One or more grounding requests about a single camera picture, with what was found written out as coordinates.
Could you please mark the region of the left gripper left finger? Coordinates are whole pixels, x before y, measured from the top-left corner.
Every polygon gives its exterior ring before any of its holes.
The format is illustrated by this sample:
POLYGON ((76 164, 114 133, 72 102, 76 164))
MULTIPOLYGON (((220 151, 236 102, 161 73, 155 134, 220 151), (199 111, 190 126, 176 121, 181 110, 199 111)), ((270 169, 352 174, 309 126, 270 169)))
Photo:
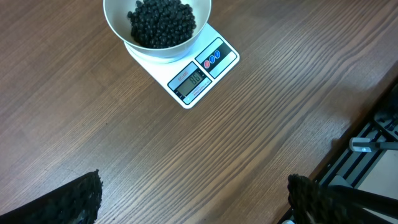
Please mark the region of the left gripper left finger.
POLYGON ((1 223, 94 224, 102 201, 99 171, 85 175, 1 215, 1 223))

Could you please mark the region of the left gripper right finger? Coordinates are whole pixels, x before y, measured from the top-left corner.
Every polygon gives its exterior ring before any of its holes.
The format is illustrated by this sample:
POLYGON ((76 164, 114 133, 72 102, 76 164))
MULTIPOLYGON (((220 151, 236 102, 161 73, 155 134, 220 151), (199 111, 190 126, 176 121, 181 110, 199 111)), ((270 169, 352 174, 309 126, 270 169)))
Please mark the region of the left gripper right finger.
POLYGON ((342 185, 323 187, 305 176, 288 176, 294 223, 387 223, 377 212, 397 218, 397 200, 342 185))

